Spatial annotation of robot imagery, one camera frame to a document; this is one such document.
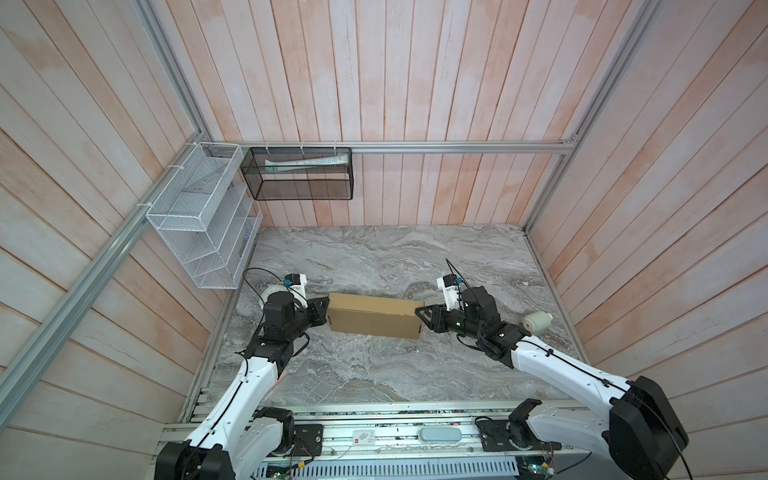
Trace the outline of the small white label box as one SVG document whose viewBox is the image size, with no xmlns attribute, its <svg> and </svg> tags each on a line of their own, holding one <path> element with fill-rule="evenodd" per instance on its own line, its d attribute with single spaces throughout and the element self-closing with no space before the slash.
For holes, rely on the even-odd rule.
<svg viewBox="0 0 768 480">
<path fill-rule="evenodd" d="M 354 445 L 370 446 L 376 443 L 376 431 L 372 429 L 368 430 L 354 430 L 352 432 L 352 439 Z"/>
</svg>

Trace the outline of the paper sheet in black basket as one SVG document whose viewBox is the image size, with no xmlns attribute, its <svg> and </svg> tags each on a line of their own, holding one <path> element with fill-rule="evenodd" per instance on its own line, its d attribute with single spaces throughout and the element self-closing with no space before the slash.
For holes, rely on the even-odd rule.
<svg viewBox="0 0 768 480">
<path fill-rule="evenodd" d="M 336 172 L 344 170 L 350 163 L 348 154 L 336 155 L 275 155 L 265 158 L 264 170 L 267 173 L 278 174 L 288 172 Z"/>
</svg>

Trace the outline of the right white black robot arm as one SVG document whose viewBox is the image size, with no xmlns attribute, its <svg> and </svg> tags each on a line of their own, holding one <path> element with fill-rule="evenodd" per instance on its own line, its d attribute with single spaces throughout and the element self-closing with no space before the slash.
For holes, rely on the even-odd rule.
<svg viewBox="0 0 768 480">
<path fill-rule="evenodd" d="M 538 336 L 551 323 L 546 312 L 509 323 L 484 287 L 462 288 L 453 279 L 442 291 L 443 303 L 415 310 L 429 330 L 470 339 L 472 349 L 547 382 L 583 407 L 563 410 L 527 399 L 504 421 L 479 417 L 482 436 L 518 451 L 569 445 L 612 460 L 632 479 L 665 479 L 684 458 L 689 437 L 658 383 L 609 374 L 551 347 Z"/>
</svg>

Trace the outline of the aluminium mounting rail frame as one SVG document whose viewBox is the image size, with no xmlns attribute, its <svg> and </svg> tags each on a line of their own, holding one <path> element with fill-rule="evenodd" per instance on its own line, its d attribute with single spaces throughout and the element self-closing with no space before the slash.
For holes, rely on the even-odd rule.
<svg viewBox="0 0 768 480">
<path fill-rule="evenodd" d="M 249 479 L 623 479 L 612 460 L 562 444 L 558 451 L 484 452 L 474 419 L 506 420 L 524 400 L 400 402 L 294 406 L 294 425 L 324 426 L 317 457 L 267 457 Z M 546 407 L 580 411 L 573 400 Z M 424 426 L 460 428 L 456 443 L 424 443 Z M 376 443 L 353 444 L 354 430 L 376 431 Z"/>
</svg>

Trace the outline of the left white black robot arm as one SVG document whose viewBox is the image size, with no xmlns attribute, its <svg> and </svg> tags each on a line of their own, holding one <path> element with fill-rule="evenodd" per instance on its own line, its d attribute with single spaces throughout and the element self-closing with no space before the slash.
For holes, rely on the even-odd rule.
<svg viewBox="0 0 768 480">
<path fill-rule="evenodd" d="M 329 303 L 288 290 L 267 297 L 237 375 L 184 441 L 165 444 L 156 479 L 249 479 L 269 455 L 293 450 L 293 412 L 260 404 L 296 355 L 295 340 L 327 322 Z"/>
</svg>

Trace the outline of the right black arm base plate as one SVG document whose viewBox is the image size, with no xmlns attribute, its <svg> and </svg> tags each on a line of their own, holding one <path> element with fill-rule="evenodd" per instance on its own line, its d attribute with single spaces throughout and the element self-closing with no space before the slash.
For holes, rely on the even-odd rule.
<svg viewBox="0 0 768 480">
<path fill-rule="evenodd" d="M 494 420 L 487 416 L 474 419 L 484 452 L 509 451 L 558 451 L 559 442 L 543 442 L 537 439 L 524 421 Z"/>
</svg>

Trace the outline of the brown cardboard box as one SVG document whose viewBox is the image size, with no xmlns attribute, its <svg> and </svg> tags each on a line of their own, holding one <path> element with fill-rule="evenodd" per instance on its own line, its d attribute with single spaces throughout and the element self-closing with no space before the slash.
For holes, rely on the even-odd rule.
<svg viewBox="0 0 768 480">
<path fill-rule="evenodd" d="M 330 293 L 327 311 L 330 328 L 335 332 L 418 339 L 423 322 L 417 308 L 423 301 Z"/>
</svg>

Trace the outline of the grey oval device on rail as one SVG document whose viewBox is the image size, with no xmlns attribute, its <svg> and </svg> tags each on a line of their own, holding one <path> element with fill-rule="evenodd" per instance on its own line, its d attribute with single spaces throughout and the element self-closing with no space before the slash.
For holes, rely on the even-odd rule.
<svg viewBox="0 0 768 480">
<path fill-rule="evenodd" d="M 418 438 L 424 443 L 456 443 L 462 440 L 460 428 L 452 426 L 424 426 L 418 432 Z"/>
</svg>

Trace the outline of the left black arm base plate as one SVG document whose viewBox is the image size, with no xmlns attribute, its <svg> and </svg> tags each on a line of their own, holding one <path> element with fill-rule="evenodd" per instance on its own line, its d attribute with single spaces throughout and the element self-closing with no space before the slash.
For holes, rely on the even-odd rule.
<svg viewBox="0 0 768 480">
<path fill-rule="evenodd" d="M 322 424 L 294 425 L 292 432 L 283 431 L 278 448 L 269 457 L 303 455 L 317 457 L 322 453 L 324 426 Z"/>
</svg>

